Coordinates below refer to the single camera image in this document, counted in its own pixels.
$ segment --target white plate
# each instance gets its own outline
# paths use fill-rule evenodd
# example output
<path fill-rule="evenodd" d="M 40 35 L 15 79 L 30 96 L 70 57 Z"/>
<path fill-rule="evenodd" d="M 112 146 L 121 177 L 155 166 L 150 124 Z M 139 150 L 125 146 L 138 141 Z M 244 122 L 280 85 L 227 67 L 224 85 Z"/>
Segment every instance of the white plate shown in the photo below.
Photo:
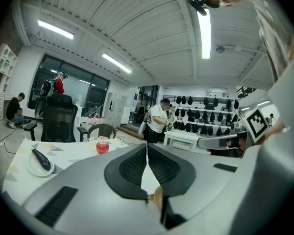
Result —
<path fill-rule="evenodd" d="M 26 168 L 34 175 L 38 176 L 38 177 L 46 177 L 50 174 L 52 174 L 53 170 L 54 170 L 54 163 L 52 161 L 52 159 L 46 155 L 45 153 L 41 152 L 50 162 L 50 170 L 46 171 L 45 169 L 42 168 L 42 166 L 40 165 L 40 163 L 38 162 L 38 159 L 36 158 L 36 156 L 31 152 L 29 157 L 28 157 L 28 161 L 26 163 Z"/>

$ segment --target white table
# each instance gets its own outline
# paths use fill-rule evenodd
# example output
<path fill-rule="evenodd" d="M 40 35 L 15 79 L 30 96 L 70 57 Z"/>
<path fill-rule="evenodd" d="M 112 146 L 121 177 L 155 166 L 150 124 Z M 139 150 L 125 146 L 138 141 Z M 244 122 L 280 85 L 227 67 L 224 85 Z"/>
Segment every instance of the white table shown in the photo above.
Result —
<path fill-rule="evenodd" d="M 197 141 L 198 141 L 198 135 L 196 133 L 190 133 L 180 130 L 174 130 L 165 132 L 165 139 L 163 141 L 163 145 L 167 145 L 168 138 L 170 138 L 170 146 L 172 144 L 172 140 L 178 140 L 186 143 L 191 143 L 192 147 L 190 151 L 195 152 Z"/>
<path fill-rule="evenodd" d="M 24 201 L 40 186 L 55 177 L 59 172 L 68 168 L 75 162 L 98 155 L 96 144 L 98 141 L 56 143 L 40 142 L 25 139 L 15 154 L 3 182 L 2 193 L 6 192 L 16 203 L 22 205 Z M 119 139 L 105 140 L 109 143 L 109 152 L 128 145 Z M 54 162 L 54 171 L 47 177 L 38 177 L 31 174 L 26 163 L 31 154 L 31 148 L 36 148 L 50 156 Z M 158 181 L 151 172 L 148 163 L 142 178 L 142 189 L 153 194 L 159 186 Z"/>

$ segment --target person in red shirt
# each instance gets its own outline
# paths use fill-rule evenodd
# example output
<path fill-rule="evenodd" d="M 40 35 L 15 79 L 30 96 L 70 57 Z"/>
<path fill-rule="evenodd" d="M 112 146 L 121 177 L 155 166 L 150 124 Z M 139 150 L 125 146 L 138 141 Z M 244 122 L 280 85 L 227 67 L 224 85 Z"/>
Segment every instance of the person in red shirt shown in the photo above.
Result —
<path fill-rule="evenodd" d="M 58 76 L 53 80 L 54 81 L 54 92 L 63 94 L 63 79 L 66 79 L 68 76 L 63 72 L 59 72 Z"/>

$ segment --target wall shelf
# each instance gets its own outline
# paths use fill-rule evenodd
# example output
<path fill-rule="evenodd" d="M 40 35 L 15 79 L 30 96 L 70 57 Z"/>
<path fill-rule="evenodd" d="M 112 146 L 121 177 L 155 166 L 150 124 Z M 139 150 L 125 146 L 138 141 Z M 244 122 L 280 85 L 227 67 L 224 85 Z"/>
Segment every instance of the wall shelf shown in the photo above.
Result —
<path fill-rule="evenodd" d="M 6 44 L 0 46 L 0 73 L 3 74 L 0 81 L 0 89 L 7 90 L 18 58 Z"/>
<path fill-rule="evenodd" d="M 222 96 L 192 96 L 193 102 L 204 102 L 204 99 L 208 98 L 209 102 L 213 102 L 213 100 L 216 98 L 219 100 L 219 104 L 226 104 L 228 100 L 231 102 L 235 100 L 235 98 L 229 98 L 229 97 L 222 97 Z"/>
<path fill-rule="evenodd" d="M 189 107 L 178 107 L 178 106 L 176 106 L 176 109 L 184 109 L 185 111 L 186 110 L 188 110 L 188 109 L 191 109 L 191 111 L 197 111 L 197 110 L 199 110 L 199 112 L 207 112 L 207 113 L 209 113 L 209 112 L 213 112 L 214 114 L 216 114 L 216 113 L 222 113 L 222 114 L 231 114 L 231 115 L 235 115 L 235 114 L 237 114 L 238 112 L 225 112 L 225 111 L 214 111 L 214 110 L 205 110 L 205 109 L 197 109 L 197 108 L 189 108 Z"/>
<path fill-rule="evenodd" d="M 210 123 L 196 123 L 196 122 L 189 122 L 189 121 L 182 121 L 182 120 L 175 120 L 176 122 L 183 122 L 183 123 L 190 123 L 190 124 L 197 124 L 197 125 L 206 125 L 206 126 L 212 126 L 212 127 L 221 127 L 222 129 L 231 128 L 231 126 L 224 126 L 224 125 L 216 125 L 216 124 L 210 124 Z"/>

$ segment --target white ceiling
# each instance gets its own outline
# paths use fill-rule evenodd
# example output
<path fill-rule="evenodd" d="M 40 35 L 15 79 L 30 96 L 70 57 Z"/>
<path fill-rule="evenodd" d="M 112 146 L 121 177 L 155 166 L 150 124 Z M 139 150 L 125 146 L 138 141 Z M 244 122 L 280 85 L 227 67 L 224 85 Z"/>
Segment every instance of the white ceiling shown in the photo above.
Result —
<path fill-rule="evenodd" d="M 186 0 L 21 0 L 21 11 L 34 44 L 129 86 L 235 84 L 267 90 L 272 85 L 255 10 L 247 1 L 210 10 L 210 60 L 201 59 L 197 14 Z M 74 39 L 40 28 L 38 19 L 73 33 Z M 243 51 L 235 51 L 237 45 Z M 216 46 L 225 46 L 225 52 L 217 53 Z M 116 74 L 118 67 L 102 58 L 104 53 L 132 73 Z M 255 57 L 260 61 L 252 62 Z"/>

